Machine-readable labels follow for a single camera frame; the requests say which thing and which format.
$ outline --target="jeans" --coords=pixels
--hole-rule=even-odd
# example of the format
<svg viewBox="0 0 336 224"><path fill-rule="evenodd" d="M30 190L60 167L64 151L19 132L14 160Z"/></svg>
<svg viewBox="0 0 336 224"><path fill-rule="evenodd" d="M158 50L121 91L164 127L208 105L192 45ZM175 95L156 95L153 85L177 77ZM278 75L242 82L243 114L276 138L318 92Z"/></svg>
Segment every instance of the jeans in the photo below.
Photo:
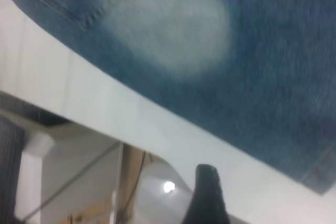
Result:
<svg viewBox="0 0 336 224"><path fill-rule="evenodd" d="M336 0L13 1L223 141L317 193L336 181Z"/></svg>

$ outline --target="white table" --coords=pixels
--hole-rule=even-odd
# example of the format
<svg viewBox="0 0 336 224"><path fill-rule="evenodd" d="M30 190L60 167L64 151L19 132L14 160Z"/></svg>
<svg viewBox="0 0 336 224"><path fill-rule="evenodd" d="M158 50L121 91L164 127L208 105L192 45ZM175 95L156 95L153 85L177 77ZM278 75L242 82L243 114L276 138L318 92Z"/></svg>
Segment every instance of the white table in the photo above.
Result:
<svg viewBox="0 0 336 224"><path fill-rule="evenodd" d="M217 167L228 211L256 224L334 224L336 187L318 196L172 114L48 35L0 0L0 90L168 161L192 188L195 167Z"/></svg>

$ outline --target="white surface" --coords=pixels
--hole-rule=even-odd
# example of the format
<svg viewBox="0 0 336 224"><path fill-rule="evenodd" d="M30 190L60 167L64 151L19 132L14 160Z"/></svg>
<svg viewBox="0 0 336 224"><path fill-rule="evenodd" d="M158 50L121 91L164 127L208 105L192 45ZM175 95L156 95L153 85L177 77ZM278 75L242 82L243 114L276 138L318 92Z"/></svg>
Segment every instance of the white surface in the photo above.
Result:
<svg viewBox="0 0 336 224"><path fill-rule="evenodd" d="M17 27L22 18L21 12L12 4L7 8L10 8L8 14L2 14L0 20L0 38L4 37L6 30L14 33L11 44L6 44L6 47L12 48L19 45L20 35L26 33ZM38 28L29 25L24 29ZM197 164L215 165L222 179L228 211L242 220L256 224L335 223L336 188L323 197L314 194L138 95L75 53L68 54L65 46L46 33L35 33L35 36L40 37L32 46L34 54L23 51L22 55L15 55L13 48L14 57L5 56L11 69L5 71L3 65L0 66L1 90L11 92L12 87L17 86L14 94L24 100L164 158L190 187L194 185ZM46 40L52 41L48 48L43 44ZM36 78L27 78L21 73L18 75L25 66L17 59L24 58L25 64L29 64L30 57L34 64L30 64L30 70L24 73L38 71L45 78L41 85L32 82ZM57 71L55 57L60 57L62 61L57 64ZM20 76L18 79L12 79L17 75ZM30 87L38 92L28 92Z"/></svg>

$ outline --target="floor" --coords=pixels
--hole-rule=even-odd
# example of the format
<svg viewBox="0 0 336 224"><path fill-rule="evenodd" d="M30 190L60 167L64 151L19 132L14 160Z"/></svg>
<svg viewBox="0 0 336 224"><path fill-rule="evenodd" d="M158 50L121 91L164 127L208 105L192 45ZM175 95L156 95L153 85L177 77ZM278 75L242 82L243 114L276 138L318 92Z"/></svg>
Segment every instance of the floor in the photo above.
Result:
<svg viewBox="0 0 336 224"><path fill-rule="evenodd" d="M116 219L119 220L119 224L132 223L134 195L131 198L130 196L136 185L143 153L140 149L124 145L120 188L117 197L117 212L119 216L124 212L127 201L130 200L130 203L128 204L124 219L118 217L118 214L115 215ZM146 154L143 167L156 161L162 162L160 158ZM72 213L67 219L62 220L58 224L109 224L111 212L115 212L116 210L111 202L111 197L107 196L87 209Z"/></svg>

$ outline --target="cable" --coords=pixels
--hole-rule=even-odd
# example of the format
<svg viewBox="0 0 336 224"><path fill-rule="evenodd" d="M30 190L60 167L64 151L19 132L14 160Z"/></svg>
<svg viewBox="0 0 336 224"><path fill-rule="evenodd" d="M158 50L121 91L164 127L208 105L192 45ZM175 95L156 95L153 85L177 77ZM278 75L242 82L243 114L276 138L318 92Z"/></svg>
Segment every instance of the cable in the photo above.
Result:
<svg viewBox="0 0 336 224"><path fill-rule="evenodd" d="M55 198L57 198L61 193L63 193L69 186L71 186L74 182L76 182L81 176L83 176L90 168L95 166L95 164L101 161L105 156L107 156L110 152L114 151L120 145L119 142L111 145L108 149L102 152L98 157L92 160L87 166L85 166L77 175L68 180L63 186L61 186L53 195L51 195L46 201L44 201L39 207L37 207L34 211L28 214L23 220L23 223L26 223L31 217L33 217L36 213L44 209L48 206Z"/></svg>
<svg viewBox="0 0 336 224"><path fill-rule="evenodd" d="M149 154L149 160L151 161L151 163L154 162L154 159L153 159L153 155L152 155L152 154Z"/></svg>
<svg viewBox="0 0 336 224"><path fill-rule="evenodd" d="M143 165L144 165L144 162L145 162L145 158L146 158L146 152L143 152L142 153L142 157L141 157L141 164L140 164L140 168L139 168L139 172L138 172L138 177L137 177L137 180L134 184L134 187L132 189L132 192L124 206L123 209L121 209L119 211L119 213L117 214L117 220L116 220L116 223L115 224L119 224L120 222L123 222L125 223L126 221L128 221L129 217L127 216L127 209L128 209L128 206L134 196L134 193L136 191L136 188L138 187L138 183L139 183L139 180L140 180L140 175L141 175L141 172L142 172L142 169L143 169Z"/></svg>

